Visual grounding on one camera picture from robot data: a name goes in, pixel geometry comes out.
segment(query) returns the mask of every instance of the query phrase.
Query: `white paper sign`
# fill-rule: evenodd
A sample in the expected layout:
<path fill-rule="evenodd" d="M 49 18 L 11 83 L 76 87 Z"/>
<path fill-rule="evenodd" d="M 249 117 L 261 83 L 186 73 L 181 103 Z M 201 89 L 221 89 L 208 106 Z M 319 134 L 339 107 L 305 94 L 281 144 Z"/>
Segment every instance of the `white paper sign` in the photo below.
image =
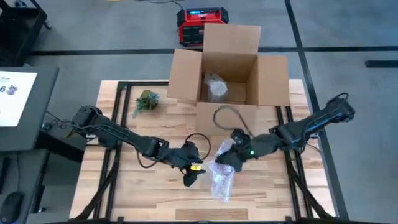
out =
<path fill-rule="evenodd" d="M 16 127 L 37 73 L 0 71 L 0 127 Z"/>

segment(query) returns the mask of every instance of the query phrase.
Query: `red power station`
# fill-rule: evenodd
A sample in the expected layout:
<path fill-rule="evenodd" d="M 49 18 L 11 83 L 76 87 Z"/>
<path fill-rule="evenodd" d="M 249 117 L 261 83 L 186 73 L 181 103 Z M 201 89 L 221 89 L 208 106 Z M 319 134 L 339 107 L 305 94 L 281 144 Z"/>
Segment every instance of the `red power station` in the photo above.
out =
<path fill-rule="evenodd" d="M 203 45 L 203 33 L 207 22 L 228 23 L 227 10 L 223 7 L 180 10 L 177 13 L 180 44 L 186 47 Z"/>

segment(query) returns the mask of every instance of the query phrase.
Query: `yellow part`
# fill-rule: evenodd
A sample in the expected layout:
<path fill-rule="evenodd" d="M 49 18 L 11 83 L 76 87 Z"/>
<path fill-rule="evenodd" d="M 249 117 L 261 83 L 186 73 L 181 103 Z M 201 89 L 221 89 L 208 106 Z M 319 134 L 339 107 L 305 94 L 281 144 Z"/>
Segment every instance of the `yellow part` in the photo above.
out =
<path fill-rule="evenodd" d="M 200 170 L 200 166 L 199 165 L 192 165 L 191 166 L 191 170 L 199 171 Z"/>

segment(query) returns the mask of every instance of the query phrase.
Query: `box flap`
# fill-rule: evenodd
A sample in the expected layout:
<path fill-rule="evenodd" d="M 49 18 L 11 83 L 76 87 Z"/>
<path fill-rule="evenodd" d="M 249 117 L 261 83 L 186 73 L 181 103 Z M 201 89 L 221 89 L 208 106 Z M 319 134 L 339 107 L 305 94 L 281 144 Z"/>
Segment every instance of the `box flap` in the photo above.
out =
<path fill-rule="evenodd" d="M 221 105 L 230 105 L 236 108 L 242 115 L 243 120 L 248 125 L 249 129 L 254 131 L 254 122 L 256 118 L 257 106 L 252 105 L 231 105 L 223 103 L 197 103 L 197 123 L 196 131 L 209 136 L 229 136 L 231 131 L 225 131 L 217 128 L 213 123 L 213 114 Z M 217 122 L 225 127 L 241 128 L 244 130 L 243 123 L 234 112 L 228 109 L 223 109 L 218 112 L 216 117 Z"/>
<path fill-rule="evenodd" d="M 201 82 L 201 52 L 175 49 L 167 97 L 197 100 Z"/>
<path fill-rule="evenodd" d="M 257 56 L 258 105 L 289 106 L 289 73 L 285 56 Z"/>
<path fill-rule="evenodd" d="M 206 23 L 203 52 L 256 54 L 260 32 L 260 26 Z"/>

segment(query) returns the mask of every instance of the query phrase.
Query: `computer mouse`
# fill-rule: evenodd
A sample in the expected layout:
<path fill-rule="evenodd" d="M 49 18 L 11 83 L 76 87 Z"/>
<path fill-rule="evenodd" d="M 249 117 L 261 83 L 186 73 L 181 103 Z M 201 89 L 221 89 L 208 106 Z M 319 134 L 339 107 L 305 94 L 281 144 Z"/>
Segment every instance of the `computer mouse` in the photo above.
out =
<path fill-rule="evenodd" d="M 11 224 L 18 219 L 23 199 L 22 192 L 13 192 L 7 195 L 0 208 L 0 221 L 3 224 Z"/>

